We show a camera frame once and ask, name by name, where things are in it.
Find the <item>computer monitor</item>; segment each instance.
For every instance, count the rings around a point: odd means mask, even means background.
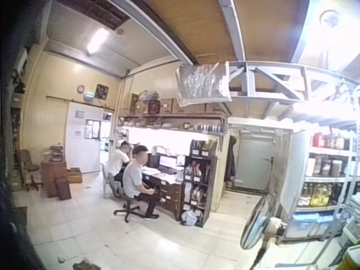
[[[159,165],[167,168],[175,168],[177,165],[177,158],[175,156],[160,156]]]

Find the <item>gray t-shirt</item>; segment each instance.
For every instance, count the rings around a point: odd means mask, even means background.
[[[125,168],[123,185],[126,196],[134,198],[140,194],[138,185],[142,184],[142,167],[136,160],[130,162]]]

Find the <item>stool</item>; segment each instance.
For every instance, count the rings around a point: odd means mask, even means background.
[[[131,203],[133,201],[136,201],[136,199],[126,196],[125,192],[121,193],[121,198],[124,199],[125,202],[126,202],[126,204],[123,205],[123,208],[125,208],[125,210],[115,210],[114,215],[116,215],[117,213],[126,213],[126,216],[125,216],[125,222],[126,223],[129,223],[128,217],[129,217],[130,214],[131,215],[136,215],[136,216],[138,216],[140,218],[144,218],[144,215],[135,212],[135,210],[140,209],[140,206],[135,206],[135,207],[131,208]]]

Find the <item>tile floor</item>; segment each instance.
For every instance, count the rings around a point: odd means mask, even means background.
[[[43,191],[14,193],[17,206],[28,206],[28,232],[47,269],[72,269],[86,257],[102,270],[241,270],[249,269],[261,244],[251,250],[239,245],[258,196],[226,192],[204,228],[181,226],[164,213],[151,222],[131,217],[126,224],[123,215],[113,215],[123,202],[113,199],[109,188],[103,198],[101,175],[85,174],[83,181],[70,185],[73,198],[66,201],[48,199]],[[146,205],[139,204],[144,211]],[[322,245],[272,244],[258,269],[311,262]],[[334,240],[320,260],[320,269],[338,250]],[[61,264],[58,257],[66,261]]]

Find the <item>person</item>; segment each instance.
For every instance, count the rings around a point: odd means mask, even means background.
[[[121,182],[123,179],[122,169],[123,163],[128,163],[132,158],[133,146],[129,145],[126,141],[123,141],[120,145],[120,149],[116,149],[114,153],[109,157],[106,167],[107,172],[114,176],[114,180]]]
[[[159,201],[159,194],[153,188],[146,188],[142,183],[142,166],[147,162],[147,152],[148,149],[144,145],[139,145],[134,149],[136,156],[124,171],[123,184],[126,196],[148,202],[145,220],[151,221],[159,217],[153,213]]]

